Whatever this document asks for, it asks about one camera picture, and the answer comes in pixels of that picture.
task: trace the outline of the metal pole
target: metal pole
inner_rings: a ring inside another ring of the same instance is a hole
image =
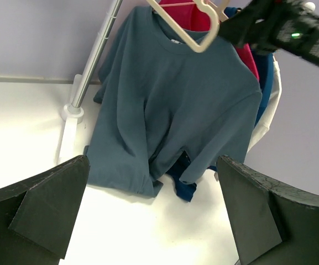
[[[122,0],[113,0],[109,12],[103,22],[102,28],[98,33],[98,37],[94,42],[91,54],[89,55],[86,67],[84,68],[81,83],[78,86],[76,94],[72,100],[71,107],[80,108],[83,102],[84,96],[86,95],[89,83],[93,77],[94,71],[97,67],[98,61],[100,59],[101,54],[103,53],[105,44],[109,38],[110,31],[115,22],[117,13],[122,4]]]

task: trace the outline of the blue t-shirt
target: blue t-shirt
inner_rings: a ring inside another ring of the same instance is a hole
[[[224,13],[227,17],[232,17],[237,13],[238,8],[227,7],[224,10]],[[273,54],[268,54],[266,56],[258,55],[255,51],[252,51],[254,62],[257,66],[257,70],[260,77],[260,88],[262,91],[262,100],[260,102],[259,110],[255,120],[255,125],[259,122],[260,118],[265,112],[265,109],[269,103],[271,90],[273,86],[274,78],[274,64],[273,64]],[[194,192],[196,190],[196,185],[184,185],[179,181],[179,178],[185,168],[190,164],[190,159],[186,154],[180,156],[175,162],[175,164],[167,171],[167,174],[170,175],[175,183],[176,194],[181,199],[190,202]],[[210,166],[209,169],[214,171],[217,170],[216,166]]]
[[[206,35],[188,33],[198,41]],[[191,160],[180,177],[185,184],[219,155],[244,161],[262,96],[258,81],[221,38],[200,54],[177,41],[151,7],[135,7],[122,24],[99,71],[89,184],[154,197],[158,178],[183,152]]]

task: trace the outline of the pink shirt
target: pink shirt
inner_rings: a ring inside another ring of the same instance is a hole
[[[192,0],[161,0],[159,4],[187,2],[192,2]],[[206,13],[201,12],[195,4],[163,8],[183,29],[192,31],[208,31],[210,29],[210,18]],[[245,44],[243,48],[234,48],[236,49],[239,58],[251,70],[257,80],[259,80],[259,73],[249,45]]]

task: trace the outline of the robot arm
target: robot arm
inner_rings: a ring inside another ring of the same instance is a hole
[[[252,0],[218,35],[260,54],[283,49],[319,67],[319,16],[303,0]]]

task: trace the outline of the shirt sleeve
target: shirt sleeve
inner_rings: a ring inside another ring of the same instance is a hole
[[[107,88],[108,76],[111,73],[113,62],[115,60],[116,55],[118,54],[118,50],[120,50],[119,47],[121,45],[123,37],[125,36],[130,15],[125,19],[125,21],[121,24],[120,28],[118,29],[116,36],[114,38],[114,41],[111,44],[111,48],[98,71],[98,78],[102,86],[99,89],[99,91],[96,93],[96,95],[94,96],[94,101],[96,103],[101,104],[103,102],[104,94]]]
[[[191,164],[181,175],[180,181],[194,183],[209,166],[216,165],[222,155],[244,162],[261,97],[260,92],[255,92],[242,99],[225,111],[199,139],[193,139],[193,143],[201,144],[194,149],[186,148]]]

